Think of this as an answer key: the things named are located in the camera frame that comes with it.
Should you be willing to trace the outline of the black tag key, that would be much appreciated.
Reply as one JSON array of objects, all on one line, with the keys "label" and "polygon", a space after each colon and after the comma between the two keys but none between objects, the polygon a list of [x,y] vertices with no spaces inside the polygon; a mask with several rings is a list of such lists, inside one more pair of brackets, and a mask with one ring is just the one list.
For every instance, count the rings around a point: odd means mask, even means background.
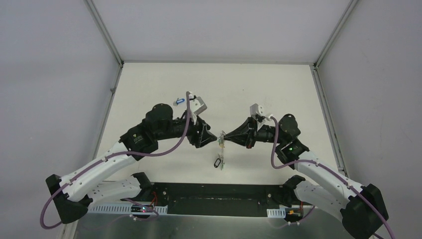
[{"label": "black tag key", "polygon": [[220,158],[217,158],[213,164],[214,168],[218,168],[222,163],[222,160]]}]

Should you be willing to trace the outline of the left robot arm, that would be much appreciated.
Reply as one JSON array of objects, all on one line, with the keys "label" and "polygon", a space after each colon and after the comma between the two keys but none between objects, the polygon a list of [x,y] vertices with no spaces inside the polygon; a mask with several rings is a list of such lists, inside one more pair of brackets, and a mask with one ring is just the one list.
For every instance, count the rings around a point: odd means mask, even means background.
[{"label": "left robot arm", "polygon": [[135,173],[114,184],[101,182],[144,157],[160,157],[175,151],[186,138],[195,148],[217,140],[210,126],[199,117],[207,109],[199,99],[187,101],[183,117],[174,118],[167,104],[157,104],[146,113],[140,124],[130,128],[102,156],[82,168],[65,175],[52,174],[46,178],[50,198],[43,206],[40,224],[44,229],[44,216],[51,202],[61,224],[73,223],[82,218],[97,203],[111,199],[137,198],[147,201],[152,194],[149,181],[142,173]]}]

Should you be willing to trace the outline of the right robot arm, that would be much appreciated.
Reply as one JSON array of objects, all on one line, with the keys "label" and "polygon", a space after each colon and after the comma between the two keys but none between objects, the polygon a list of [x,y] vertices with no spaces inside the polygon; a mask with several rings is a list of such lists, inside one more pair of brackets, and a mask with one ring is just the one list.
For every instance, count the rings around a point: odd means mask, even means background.
[{"label": "right robot arm", "polygon": [[292,114],[276,120],[273,115],[250,116],[224,140],[251,149],[256,142],[273,144],[270,156],[274,169],[292,168],[294,175],[282,186],[286,204],[305,202],[339,220],[355,239],[380,238],[385,227],[390,238],[396,236],[388,224],[389,215],[381,191],[373,184],[358,183],[322,161],[299,140],[300,130]]}]

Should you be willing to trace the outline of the blue tag key left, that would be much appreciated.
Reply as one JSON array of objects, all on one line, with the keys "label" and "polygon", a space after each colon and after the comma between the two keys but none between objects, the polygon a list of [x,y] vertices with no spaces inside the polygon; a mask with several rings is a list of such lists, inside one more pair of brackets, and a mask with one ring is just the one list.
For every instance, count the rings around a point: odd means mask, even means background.
[{"label": "blue tag key left", "polygon": [[174,105],[174,106],[178,106],[178,105],[182,104],[183,102],[185,102],[185,99],[184,99],[184,98],[177,98],[177,99],[173,102],[173,105]]}]

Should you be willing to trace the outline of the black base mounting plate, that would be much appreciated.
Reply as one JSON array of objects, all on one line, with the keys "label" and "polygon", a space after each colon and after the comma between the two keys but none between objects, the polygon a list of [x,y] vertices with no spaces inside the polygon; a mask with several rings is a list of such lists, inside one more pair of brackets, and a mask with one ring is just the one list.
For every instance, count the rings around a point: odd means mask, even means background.
[{"label": "black base mounting plate", "polygon": [[265,217],[268,209],[301,205],[279,185],[154,183],[132,200],[195,216]]}]

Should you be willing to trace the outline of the right controller board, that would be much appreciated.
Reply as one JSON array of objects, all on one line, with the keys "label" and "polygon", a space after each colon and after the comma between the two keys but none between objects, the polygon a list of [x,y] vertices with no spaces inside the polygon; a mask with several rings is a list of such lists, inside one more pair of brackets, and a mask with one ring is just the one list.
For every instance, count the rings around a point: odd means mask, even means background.
[{"label": "right controller board", "polygon": [[286,209],[285,219],[287,220],[299,220],[303,218],[303,209]]}]

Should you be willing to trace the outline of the controller board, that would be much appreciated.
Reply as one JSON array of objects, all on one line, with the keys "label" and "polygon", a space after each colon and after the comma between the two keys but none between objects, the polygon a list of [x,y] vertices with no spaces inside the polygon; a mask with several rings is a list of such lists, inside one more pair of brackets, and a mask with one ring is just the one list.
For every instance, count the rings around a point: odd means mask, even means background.
[{"label": "controller board", "polygon": [[287,220],[299,220],[303,218],[303,209],[286,209],[285,219]]},{"label": "controller board", "polygon": [[151,213],[153,210],[145,205],[132,205],[131,212],[132,213]]}]

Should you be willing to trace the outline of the left controller board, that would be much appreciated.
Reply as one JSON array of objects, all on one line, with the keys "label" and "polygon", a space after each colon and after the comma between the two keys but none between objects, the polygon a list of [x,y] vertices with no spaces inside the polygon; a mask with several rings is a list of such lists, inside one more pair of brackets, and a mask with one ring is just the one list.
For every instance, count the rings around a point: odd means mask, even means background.
[{"label": "left controller board", "polygon": [[153,210],[145,205],[132,205],[131,212],[132,213],[151,213]]}]

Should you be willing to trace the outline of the aluminium frame rail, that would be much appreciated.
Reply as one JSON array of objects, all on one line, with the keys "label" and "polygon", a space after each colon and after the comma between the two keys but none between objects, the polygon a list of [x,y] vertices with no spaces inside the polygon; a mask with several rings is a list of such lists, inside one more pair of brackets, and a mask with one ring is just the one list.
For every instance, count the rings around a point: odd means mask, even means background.
[{"label": "aluminium frame rail", "polygon": [[[151,213],[132,213],[145,205]],[[303,218],[287,220],[286,209],[303,209]],[[95,205],[77,221],[78,239],[349,239],[342,223],[304,203],[268,209],[265,217],[170,215],[153,202],[114,200]]]}]

